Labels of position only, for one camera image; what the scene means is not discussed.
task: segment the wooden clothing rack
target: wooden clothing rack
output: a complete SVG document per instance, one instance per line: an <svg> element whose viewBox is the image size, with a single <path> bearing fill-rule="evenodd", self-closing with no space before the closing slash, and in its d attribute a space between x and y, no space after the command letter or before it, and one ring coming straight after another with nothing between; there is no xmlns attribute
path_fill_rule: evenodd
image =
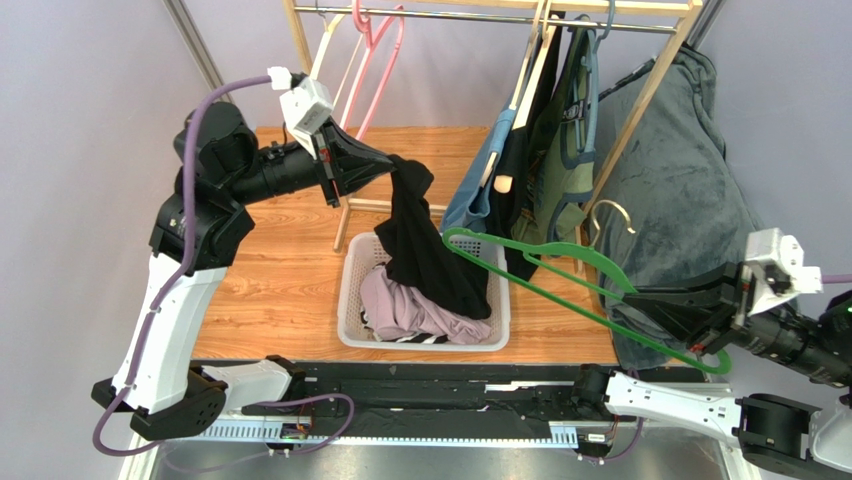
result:
<svg viewBox="0 0 852 480"><path fill-rule="evenodd" d="M303 6L297 5L295 0L282 0L284 10L287 14L287 19L290 23L290 32L293 36L293 41L296 49L299 52L299 60L302 70L311 72L313 69L314 58L311 56L308 47L308 40L305 36L305 29L302 26L300 14L302 13L336 13L336 14L351 14L352 8L345 7L323 7L319 5ZM464 5L470 7L502 7L514 8L518 10L527 10L538 13L540 9L540 0L408 0L406 3L438 3L446 5ZM549 8L552 12L578 12L578 13L609 13L610 1L608 0L550 0ZM633 131L639 124L639 120L645 113L645 109L651 103L654 93L657 91L663 76L674 60L681 44L686 40L692 29L698 15L703 6L702 0L687 0L686 3L662 3L662 2L645 2L645 1L622 1L615 2L616 15L628 16L659 16L659 17L675 17L678 19L673 27L659 27L646 25L632 25L613 23L612 30L634 31L644 33L660 33L669 35L669 40L666 42L663 49L657 56L657 60L651 70L648 80L645 82L633 109L627 115L624 127L621 129L615 144L612 146L609 154L604 161L603 168L594 180L594 190L590 201L585 203L584 212L589 214L592 206L598 200L601 189L612 173L613 168L621 157L627 142L633 135ZM506 15L489 15L475 12L426 12L426 11L410 11L410 10L391 10L391 9L372 9L361 8L361 12L371 16L400 16L413 18L435 18L435 19L451 19L451 20L468 20L468 21L484 21L484 22L499 22L499 23L546 23L548 25L558 26L582 26L604 29L606 25L599 22L582 22L576 20L554 20L526 16L506 16ZM343 240L346 237L346 229L349 224L349 218L352 211L366 211L390 213L391 203L387 200L370 200L356 198L350 196L342 199L343 205L340 223L338 225L337 236L334 242L334 251L340 252L343 247ZM433 205L431 208L432 215L443 215L446 211L446 206ZM580 235L580 227L577 227L577 241L582 239Z"/></svg>

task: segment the white plastic basket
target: white plastic basket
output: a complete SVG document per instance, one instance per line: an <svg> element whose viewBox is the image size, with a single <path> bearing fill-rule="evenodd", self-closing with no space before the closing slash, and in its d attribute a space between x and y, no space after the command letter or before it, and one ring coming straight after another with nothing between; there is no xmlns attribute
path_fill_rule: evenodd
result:
<svg viewBox="0 0 852 480"><path fill-rule="evenodd" d="M453 244L463 250L506 269L503 247L479 240L455 236ZM488 291L486 297L491 306L491 316L486 322L491 326L491 335L476 345L441 343L424 345L420 343L378 342L372 333L361 323L361 282L367 273L377 264L387 262L390 256L385 253L379 238L374 233L356 235L349 244L349 253L343 264L343 283L340 286L340 301L337 305L337 335L350 347L383 348L388 350L417 350L441 352L495 352L506 346L509 341L509 281L488 272Z"/></svg>

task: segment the pink clothing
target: pink clothing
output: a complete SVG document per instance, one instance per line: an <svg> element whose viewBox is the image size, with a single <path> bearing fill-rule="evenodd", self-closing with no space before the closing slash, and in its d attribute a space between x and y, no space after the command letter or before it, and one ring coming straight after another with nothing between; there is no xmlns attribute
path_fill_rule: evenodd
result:
<svg viewBox="0 0 852 480"><path fill-rule="evenodd" d="M383 266L364 277L361 301L369 319L367 326L384 340L428 333L447 335L453 343L469 345L491 334L487 323L445 310L416 288L390 280Z"/></svg>

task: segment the clothes hanger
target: clothes hanger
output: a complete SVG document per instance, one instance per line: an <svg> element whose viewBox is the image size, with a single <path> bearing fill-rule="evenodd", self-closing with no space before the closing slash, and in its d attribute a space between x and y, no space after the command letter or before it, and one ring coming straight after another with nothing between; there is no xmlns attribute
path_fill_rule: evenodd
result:
<svg viewBox="0 0 852 480"><path fill-rule="evenodd" d="M328 46L331 43L331 38L337 31L337 27L340 25L340 22L346 17L346 14L340 13L335 15L334 18L331 19L331 22L326 22L325 15L319 15L323 19L323 25L325 28L322 34L322 39L320 40L319 49L317 49L317 55L314 57L314 66L311 69L311 78L314 80L319 79L320 68L322 68L322 62L325 59L326 52L328 52ZM358 55L358 50L361 48L362 43L364 43L364 36L359 35L358 41L355 43L355 48L352 50L352 55L349 57L349 63L346 65L346 70L343 72L343 78L340 80L340 85L337 87L337 93L334 95L332 106L336 106L337 101L340 99L340 94L343 92L343 87L346 85L346 80L349 78L349 72L352 70L352 64L355 63L355 57Z"/></svg>
<svg viewBox="0 0 852 480"><path fill-rule="evenodd" d="M396 7L394 7L394 10L402 9L402 5L397 5ZM364 76L366 74L367 67L369 67L370 63L373 60L373 54L376 51L376 47L381 42L391 23L393 23L395 20L399 21L399 30L396 37L396 43L394 44L394 48L391 53L391 57L388 60L387 66L385 66L385 71L382 74L381 80L379 81L379 86L376 88L376 93L373 95L373 100L370 102L370 107L367 109L367 114L364 117L364 121L361 123L361 127L358 129L358 133L355 135L356 140L361 140L373 120L373 114L375 114L376 112L376 107L378 106L379 100L381 99L382 94L384 93L385 85L387 85L391 71L393 71L394 64L396 63L396 58L399 56L399 47L400 45L402 45L402 38L405 34L405 20L403 19L403 17L386 17L384 20L382 20L382 23L379 24L379 28L374 34L372 20L370 19L370 16L363 15L361 13L361 0L353 1L352 18L355 22L355 28L359 32L361 32L363 38L366 41L367 51L364 52L364 56L361 58L361 65L358 67L358 72L355 74L355 80L352 86L352 90L349 92L349 98L347 98L346 105L343 108L343 116L340 122L340 126L344 129L349 124L349 119L352 115L352 107L354 106L355 100L358 98L358 95L361 92L361 85L364 81Z"/></svg>
<svg viewBox="0 0 852 480"><path fill-rule="evenodd" d="M614 205L614 206L618 205L611 200L601 201L601 202L598 202L598 203L608 203L608 204L611 204L611 205ZM619 211L622 212L623 214L626 214L626 211L623 208L619 208ZM597 218L595 217L595 213L596 213L596 210L593 207L590 214L592 215L593 223L599 228L600 224L597 222ZM632 225L630 223L629 215L625 216L625 221L627 222L628 231L632 231L633 228L632 228ZM524 258L529 262L536 264L540 267L543 267L546 270L553 272L553 273L555 273L555 274L557 274L557 275L559 275L559 276L561 276L561 277L563 277L563 278L565 278L569 281L572 281L572 282L577 283L579 285L582 285L586 288L589 288L589 289L591 289L595 292L598 292L601 295L605 295L607 297L621 301L622 296L619 295L618 293L612 292L612 291L607 290L605 288L602 288L598 285L595 285L591 282L587 282L587 281L585 281L581 278L578 278L574 275L571 275L568 272L562 271L562 270L560 270L560 269L558 269L558 268L556 268L556 267L554 267L554 266L552 266L548 263L545 263L545 262L535 258L533 255L565 256L565 257L576 258L576 259L582 260L585 263L588 263L589 265L592 265L593 267L597 268L599 272L610 277L613 280L613 282L615 282L615 284L622 291L624 291L624 293L636 292L636 289L630 283L630 280L627 278L627 275L624 273L624 271L621 270L621 268L618 265L616 265L615 262L610 260L605 255L598 253L594 248L584 247L582 245L578 245L578 244L575 244L575 243L569 243L569 242L553 242L553 243L546 243L546 244L543 244L543 245L528 245L526 243L521 243L521 242L518 242L518 241L515 241L515 240L509 240L507 238L496 237L494 235L488 235L488 234L485 234L485 233L476 233L476 232L473 232L473 231L471 231L467 228L462 228L462 227L452 227L452 228L447 229L444 232L444 235L443 235L443 238L442 238L444 246L449 248L456 255L460 255L464 259L466 259L466 260L468 260L468 261L470 261L470 262L472 262L476 265L479 265L480 267L482 267L482 268L484 268L484 269L486 269L490 272L494 272L497 275L500 275L501 277L506 278L507 280L509 280L513 283L516 283L516 284L526 288L527 290L530 290L533 293L536 293L536 294L538 294L538 295L540 295L540 296L542 296L542 297L544 297L544 298L546 298L546 299L548 299L552 302L557 303L558 305L561 305L561 306L563 306L563 307L565 307L565 308L567 308L567 309L569 309L569 310L571 310L575 313L578 313L578 314L580 314L580 315L582 315L586 318L589 318L592 321L599 323L599 324L609 328L610 330L612 330L612 331L614 331L618 334L624 335L625 337L627 337L631 340L634 340L634 341L636 341L636 342L638 342L638 343L640 343L640 344L642 344L642 345L644 345L648 348L656 350L656 351L663 353L664 355L668 355L672 358L676 358L676 359L680 360L681 362L683 362L687 365L695 367L695 368L697 368L697 369L699 369L703 372L709 373L709 374L724 375L731 370L731 358L728 356L728 354L724 350L720 350L716 355L718 360L719 360L718 366L714 367L714 366L706 365L699 360L691 358L691 357L689 357L689 356L687 356L687 355L685 355L681 352L678 352L677 350L671 349L671 348L669 348L669 347L667 347L667 346L665 346L661 343L658 343L658 342L656 342L656 341L654 341L654 340L652 340L652 339L650 339L650 338L648 338L648 337L646 337L646 336L644 336L640 333L634 332L633 330L630 330L629 328L626 328L626 327L623 327L623 326L621 326L617 323L611 322L608 319L601 317L601 316L599 316L599 315L597 315L593 312L590 312L590 311L586 310L585 308L583 308L579 305L571 303L571 302L569 302L569 301L567 301L567 300L565 300L561 297L558 297L558 296L552 294L551 292L548 292L547 290L544 290L543 288L541 288L537 285L533 285L532 283L530 283L526 280L523 280L519 277L516 277L515 275L512 275L511 273L509 273L505 270L500 269L496 265L493 265L489 262L480 260L478 257L476 257L476 256L462 250L461 248L455 246L452 243L452 237L455 236L455 235L463 235L465 237L474 238L474 239L477 239L477 240L480 240L480 241L502 245L505 248L512 248L512 249L515 249L515 250L519 250L519 251L523 252Z"/></svg>
<svg viewBox="0 0 852 480"><path fill-rule="evenodd" d="M598 62L597 62L598 47L600 47L601 41L603 39L605 39L607 36L609 36L610 30L612 30L612 23L613 23L614 19L615 19L615 0L609 0L609 12L608 12L608 16L607 16L607 23L606 23L606 26L604 27L603 34L595 39L595 43L594 43L594 46L593 46L593 53L594 54L592 55L591 62L590 62L590 65L589 65L589 69L590 70L593 69L593 71L594 71L593 77L595 77L595 78L593 78L593 81L591 82L592 85L590 86L590 91L589 91L589 98L590 98L590 100L589 100L589 102L590 102L590 108L589 108L590 114L589 114L589 120L588 120L589 121L589 129L588 129L589 133L588 133L588 135L585 139L585 144L583 144L584 150L586 150L586 151L589 151L590 149L594 148L595 130L597 128L598 82L597 82L596 77L597 77L597 68L598 68ZM531 97L530 98L530 105L531 105L532 104L532 95L530 95L530 97ZM529 107L528 107L526 112L521 112L519 110L517 117L515 117L515 120L518 121L518 119L521 119L522 124L519 125L518 127L515 127L513 125L512 129L514 130L516 128L522 128L523 126L525 126L526 119L527 119L528 116L529 116ZM509 193L509 191L511 189L512 189L512 177L509 177L509 176L506 176L506 175L498 175L494 179L494 190L498 191L499 193Z"/></svg>
<svg viewBox="0 0 852 480"><path fill-rule="evenodd" d="M595 202L594 205L592 205L592 210L589 212L589 216L592 217L592 225L594 225L596 230L595 238L593 238L592 241L589 243L589 248L595 248L595 245L597 245L598 243L598 239L601 237L601 224L598 223L597 212L598 207L604 204L612 205L613 208L615 208L619 211L619 213L621 213L621 216L624 217L624 221L627 223L627 233L631 235L636 233L636 230L633 230L633 221L630 219L630 214L627 213L627 210L625 210L624 207L621 206L621 204L608 199L598 200L597 202Z"/></svg>
<svg viewBox="0 0 852 480"><path fill-rule="evenodd" d="M518 101L521 98L521 92L524 89L524 84L530 85L532 83L532 74L530 75L530 80L527 80L527 70L529 69L530 61L532 60L533 52L535 51L536 43L538 43L539 32L544 32L545 41L549 38L553 37L552 34L548 35L548 26L547 21L550 18L550 5L553 0L539 0L536 4L535 15L533 16L533 26L530 31L530 37L527 41L527 49L524 52L524 59L521 62L521 73L518 75L518 81L515 84L515 91L512 93L512 99L509 102L509 110L518 110ZM488 162L485 164L485 170L482 173L482 178L479 179L479 187L485 187L485 184L488 183L488 179L491 177L491 172L494 170L494 165L497 163L497 152L491 152L491 155L488 157Z"/></svg>

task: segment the wood grain surface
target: wood grain surface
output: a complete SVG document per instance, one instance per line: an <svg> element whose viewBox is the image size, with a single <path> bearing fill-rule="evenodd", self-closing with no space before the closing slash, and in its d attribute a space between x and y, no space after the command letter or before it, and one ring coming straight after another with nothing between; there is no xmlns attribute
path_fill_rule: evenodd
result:
<svg viewBox="0 0 852 480"><path fill-rule="evenodd" d="M487 133L469 128L373 128L365 141L385 152L417 159L435 174L427 194L447 204ZM283 140L278 128L258 129L261 145ZM390 177L359 198L390 199ZM325 205L319 188L248 207L257 226L242 242L233 267L207 311L196 358L426 361L483 363L614 363L609 330L517 285L510 284L509 344L492 353L432 353L352 348L337 337L337 302L344 255L331 251L339 210ZM346 245L372 231L384 214L354 212ZM568 259L552 260L573 271ZM599 311L589 292L539 270L533 282L587 309Z"/></svg>

